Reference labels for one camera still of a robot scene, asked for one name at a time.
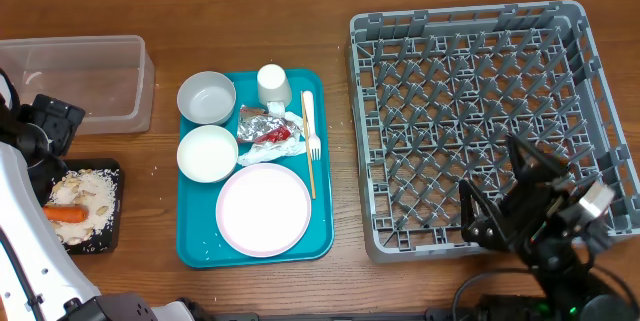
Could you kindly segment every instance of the wooden table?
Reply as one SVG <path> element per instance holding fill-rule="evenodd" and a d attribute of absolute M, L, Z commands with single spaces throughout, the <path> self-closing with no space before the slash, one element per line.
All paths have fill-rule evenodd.
<path fill-rule="evenodd" d="M 140 35 L 156 66 L 151 129 L 77 137 L 69 154 L 113 157 L 127 173 L 118 248 L 74 257 L 103 293 L 137 292 L 154 306 L 186 296 L 211 312 L 262 315 L 421 311 L 449 306 L 455 289 L 477 272 L 520 263 L 506 255 L 389 265 L 369 260 L 347 97 L 349 20 L 362 12 L 524 1 L 541 0 L 0 0 L 0 38 Z M 586 8 L 640 165 L 637 0 L 577 1 Z M 335 243 L 313 262 L 192 270 L 175 251 L 178 87 L 199 71 L 256 70 L 272 61 L 284 68 L 309 68 L 324 82 Z M 635 239 L 615 246 L 599 263 L 640 292 L 639 257 L 640 239 Z M 498 277 L 470 289 L 465 302 L 475 302 L 480 292 L 540 293 L 528 277 Z"/>

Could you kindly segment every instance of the teal tray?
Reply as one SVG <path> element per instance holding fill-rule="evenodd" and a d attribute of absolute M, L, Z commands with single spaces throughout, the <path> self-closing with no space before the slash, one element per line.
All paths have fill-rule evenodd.
<path fill-rule="evenodd" d="M 311 221 L 306 233 L 293 248 L 278 256 L 268 258 L 245 256 L 224 241 L 216 223 L 216 202 L 224 182 L 201 184 L 189 180 L 180 172 L 176 248 L 178 256 L 185 264 L 194 268 L 211 268 L 313 260 L 324 256 L 333 245 L 333 199 L 322 81 L 310 70 L 287 70 L 286 73 L 293 93 L 293 99 L 287 111 L 301 115 L 300 92 L 307 90 L 313 92 L 316 128 L 322 142 L 322 157 L 313 162 L 316 199 L 311 201 Z M 237 96 L 234 113 L 224 127 L 235 136 L 240 106 L 261 107 L 258 101 L 257 72 L 236 72 L 225 75 L 235 84 Z M 196 127 L 198 127 L 197 124 L 182 117 L 180 140 Z M 240 154 L 249 151 L 249 148 L 250 145 L 247 144 L 239 145 Z M 306 154 L 282 157 L 273 162 L 295 172 L 310 190 Z M 242 166 L 236 165 L 234 173 L 240 169 Z"/>

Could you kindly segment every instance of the pink plate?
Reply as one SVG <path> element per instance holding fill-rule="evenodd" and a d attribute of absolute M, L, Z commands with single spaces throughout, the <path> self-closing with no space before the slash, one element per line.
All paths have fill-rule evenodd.
<path fill-rule="evenodd" d="M 271 257 L 292 248 L 311 219 L 304 182 L 286 167 L 263 163 L 231 176 L 218 196 L 216 221 L 224 240 L 252 257 Z"/>

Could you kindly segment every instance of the white fork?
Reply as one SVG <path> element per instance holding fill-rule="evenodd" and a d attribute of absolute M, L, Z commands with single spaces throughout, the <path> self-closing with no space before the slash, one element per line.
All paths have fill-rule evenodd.
<path fill-rule="evenodd" d="M 320 138 L 316 135 L 313 94 L 311 91 L 305 91 L 302 93 L 302 97 L 304 98 L 304 108 L 307 113 L 307 125 L 309 126 L 309 149 L 311 150 L 311 159 L 320 160 Z"/>

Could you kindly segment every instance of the gray bowl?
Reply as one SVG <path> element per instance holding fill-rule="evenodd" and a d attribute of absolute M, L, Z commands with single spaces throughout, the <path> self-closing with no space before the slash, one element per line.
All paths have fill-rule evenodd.
<path fill-rule="evenodd" d="M 236 103 L 236 88 L 221 73 L 204 71 L 189 77 L 178 91 L 178 109 L 187 120 L 201 125 L 225 123 Z"/>

